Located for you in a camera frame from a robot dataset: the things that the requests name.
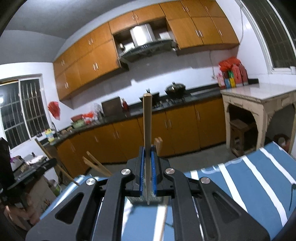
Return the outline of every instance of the range hood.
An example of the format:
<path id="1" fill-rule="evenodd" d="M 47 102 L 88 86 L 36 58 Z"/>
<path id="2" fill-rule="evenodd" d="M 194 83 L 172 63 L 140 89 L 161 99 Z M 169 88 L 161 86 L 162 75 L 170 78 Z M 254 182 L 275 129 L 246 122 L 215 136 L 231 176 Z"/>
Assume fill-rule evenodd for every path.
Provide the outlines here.
<path id="1" fill-rule="evenodd" d="M 148 23 L 132 28 L 130 33 L 135 48 L 123 52 L 119 57 L 121 62 L 127 64 L 177 47 L 172 39 L 156 39 Z"/>

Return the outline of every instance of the red plastic bag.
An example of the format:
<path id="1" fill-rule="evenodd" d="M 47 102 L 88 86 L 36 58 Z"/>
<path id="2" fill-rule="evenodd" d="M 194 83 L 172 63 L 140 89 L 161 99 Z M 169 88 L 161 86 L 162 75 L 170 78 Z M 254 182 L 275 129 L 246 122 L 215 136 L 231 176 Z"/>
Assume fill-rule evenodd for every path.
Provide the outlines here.
<path id="1" fill-rule="evenodd" d="M 48 110 L 56 120 L 60 120 L 61 109 L 59 108 L 59 103 L 56 101 L 51 101 L 48 104 Z"/>
<path id="2" fill-rule="evenodd" d="M 241 61 L 236 58 L 236 57 L 230 57 L 226 60 L 223 60 L 219 63 L 220 65 L 220 70 L 221 71 L 228 71 L 231 69 L 231 67 L 236 64 L 236 65 L 239 65 L 241 63 Z"/>

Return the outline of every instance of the window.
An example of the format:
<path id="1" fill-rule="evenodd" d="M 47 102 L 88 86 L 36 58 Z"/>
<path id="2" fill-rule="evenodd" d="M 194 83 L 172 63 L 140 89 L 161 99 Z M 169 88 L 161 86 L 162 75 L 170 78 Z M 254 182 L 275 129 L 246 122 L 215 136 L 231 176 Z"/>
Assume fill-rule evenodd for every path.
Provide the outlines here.
<path id="1" fill-rule="evenodd" d="M 0 112 L 10 148 L 49 128 L 39 79 L 0 85 Z"/>
<path id="2" fill-rule="evenodd" d="M 252 14 L 265 39 L 274 68 L 296 66 L 289 36 L 267 0 L 242 0 Z"/>

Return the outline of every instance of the blue and white striped tablecloth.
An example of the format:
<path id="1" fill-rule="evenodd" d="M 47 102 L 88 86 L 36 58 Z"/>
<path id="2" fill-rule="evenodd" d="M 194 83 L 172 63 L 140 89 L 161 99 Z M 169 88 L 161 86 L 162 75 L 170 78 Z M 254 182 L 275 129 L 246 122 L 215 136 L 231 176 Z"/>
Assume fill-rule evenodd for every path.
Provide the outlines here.
<path id="1" fill-rule="evenodd" d="M 209 177 L 244 208 L 268 231 L 273 239 L 285 225 L 296 207 L 296 191 L 289 210 L 291 185 L 296 183 L 296 162 L 276 143 L 272 142 L 247 156 L 224 164 L 193 170 L 187 177 Z M 83 182 L 88 177 L 77 178 Z M 76 185 L 68 188 L 42 215 L 43 218 L 58 205 Z M 170 203 L 163 240 L 174 240 L 173 217 Z M 133 206 L 127 199 L 123 215 L 122 241 L 159 241 L 159 222 L 164 216 L 163 206 Z"/>

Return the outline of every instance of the red bag hanging on wall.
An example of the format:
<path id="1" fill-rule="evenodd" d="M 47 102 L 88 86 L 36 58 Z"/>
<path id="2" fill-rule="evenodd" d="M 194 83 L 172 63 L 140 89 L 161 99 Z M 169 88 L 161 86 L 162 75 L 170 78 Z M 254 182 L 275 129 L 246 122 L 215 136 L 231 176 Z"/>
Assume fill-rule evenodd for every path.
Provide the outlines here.
<path id="1" fill-rule="evenodd" d="M 56 120 L 60 120 L 61 109 L 59 103 L 56 101 L 50 101 L 48 104 L 48 110 Z"/>

